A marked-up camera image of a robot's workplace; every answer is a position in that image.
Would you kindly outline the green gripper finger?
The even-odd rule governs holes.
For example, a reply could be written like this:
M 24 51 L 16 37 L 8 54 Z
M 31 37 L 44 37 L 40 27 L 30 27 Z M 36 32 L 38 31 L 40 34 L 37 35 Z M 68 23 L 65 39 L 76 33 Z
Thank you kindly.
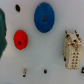
M 4 11 L 0 8 L 0 58 L 6 48 L 6 23 L 5 23 L 5 14 Z

